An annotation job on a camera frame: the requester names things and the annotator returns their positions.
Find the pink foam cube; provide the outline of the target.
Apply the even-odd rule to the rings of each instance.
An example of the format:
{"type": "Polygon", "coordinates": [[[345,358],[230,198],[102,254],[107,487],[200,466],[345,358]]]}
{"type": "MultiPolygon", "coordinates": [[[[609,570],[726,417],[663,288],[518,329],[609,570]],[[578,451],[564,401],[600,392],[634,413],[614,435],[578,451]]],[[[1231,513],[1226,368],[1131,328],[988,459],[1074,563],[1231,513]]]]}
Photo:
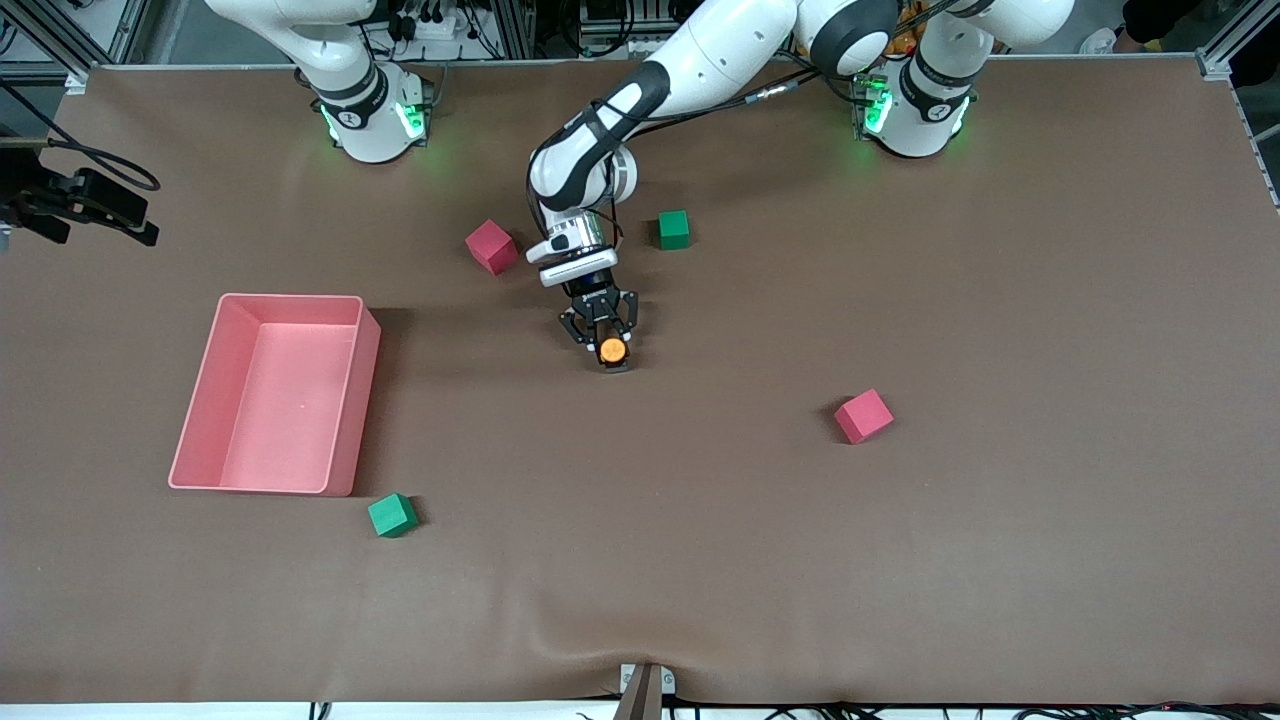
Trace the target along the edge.
{"type": "Polygon", "coordinates": [[[465,240],[474,260],[490,275],[500,275],[520,260],[515,238],[493,219],[485,219],[465,240]]]}
{"type": "Polygon", "coordinates": [[[872,388],[849,398],[835,411],[835,421],[850,445],[859,445],[888,428],[895,420],[881,393],[872,388]]]}

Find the pink plastic bin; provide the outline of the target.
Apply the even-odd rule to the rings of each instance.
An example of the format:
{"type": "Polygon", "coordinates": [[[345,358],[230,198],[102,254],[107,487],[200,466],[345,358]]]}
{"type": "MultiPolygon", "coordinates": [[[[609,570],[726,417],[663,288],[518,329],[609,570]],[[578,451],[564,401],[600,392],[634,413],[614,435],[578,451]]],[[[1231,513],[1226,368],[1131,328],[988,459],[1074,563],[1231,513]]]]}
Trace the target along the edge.
{"type": "Polygon", "coordinates": [[[223,295],[168,484],[351,495],[380,338],[357,296],[223,295]]]}

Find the white power strip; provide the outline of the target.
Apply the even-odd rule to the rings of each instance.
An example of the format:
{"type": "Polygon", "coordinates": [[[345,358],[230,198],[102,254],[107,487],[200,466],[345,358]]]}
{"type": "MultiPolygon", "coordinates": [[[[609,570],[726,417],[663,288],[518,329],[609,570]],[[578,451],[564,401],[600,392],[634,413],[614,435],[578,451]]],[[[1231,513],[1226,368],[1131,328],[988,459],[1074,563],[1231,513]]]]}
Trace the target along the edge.
{"type": "Polygon", "coordinates": [[[394,42],[451,41],[479,36],[475,20],[457,0],[384,0],[387,31],[394,42]]]}

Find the brown table mat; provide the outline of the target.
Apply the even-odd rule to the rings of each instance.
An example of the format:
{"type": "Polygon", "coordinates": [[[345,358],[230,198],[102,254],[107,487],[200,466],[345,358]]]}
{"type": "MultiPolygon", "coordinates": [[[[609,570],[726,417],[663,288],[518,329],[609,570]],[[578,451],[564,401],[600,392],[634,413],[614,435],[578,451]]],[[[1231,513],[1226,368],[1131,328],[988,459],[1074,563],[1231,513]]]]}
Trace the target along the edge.
{"type": "Polygon", "coordinates": [[[819,82],[637,138],[608,374],[465,237],[532,238],[529,154],[630,68],[454,68],[383,167],[289,70],[61,101],[159,177],[160,236],[0,256],[0,702],[558,700],[652,660],[701,702],[1280,703],[1280,213],[1229,85],[1000,56],[928,159],[819,82]],[[168,486],[233,292],[372,309],[352,496],[168,486]],[[384,539],[392,493],[421,524],[384,539]]]}

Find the aluminium frame profile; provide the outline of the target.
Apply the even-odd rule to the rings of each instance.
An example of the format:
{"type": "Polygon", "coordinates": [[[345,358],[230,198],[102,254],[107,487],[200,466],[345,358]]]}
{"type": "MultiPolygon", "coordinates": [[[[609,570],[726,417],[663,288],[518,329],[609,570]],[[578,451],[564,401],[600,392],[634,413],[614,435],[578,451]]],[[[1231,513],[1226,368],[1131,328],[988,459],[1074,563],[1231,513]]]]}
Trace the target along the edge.
{"type": "Polygon", "coordinates": [[[1197,53],[1207,81],[1229,81],[1235,90],[1268,82],[1280,69],[1280,5],[1262,15],[1238,15],[1197,53]]]}
{"type": "Polygon", "coordinates": [[[90,72],[134,60],[164,0],[0,0],[0,77],[79,92],[90,72]]]}

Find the grey metal table bracket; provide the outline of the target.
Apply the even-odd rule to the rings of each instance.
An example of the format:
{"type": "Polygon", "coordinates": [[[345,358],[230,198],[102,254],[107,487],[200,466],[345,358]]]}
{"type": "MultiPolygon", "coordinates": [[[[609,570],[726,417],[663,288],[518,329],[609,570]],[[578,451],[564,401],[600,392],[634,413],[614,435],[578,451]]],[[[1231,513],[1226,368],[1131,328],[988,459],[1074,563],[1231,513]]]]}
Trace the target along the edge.
{"type": "Polygon", "coordinates": [[[675,696],[675,673],[658,664],[620,666],[620,700],[612,720],[664,720],[664,700],[675,696]]]}

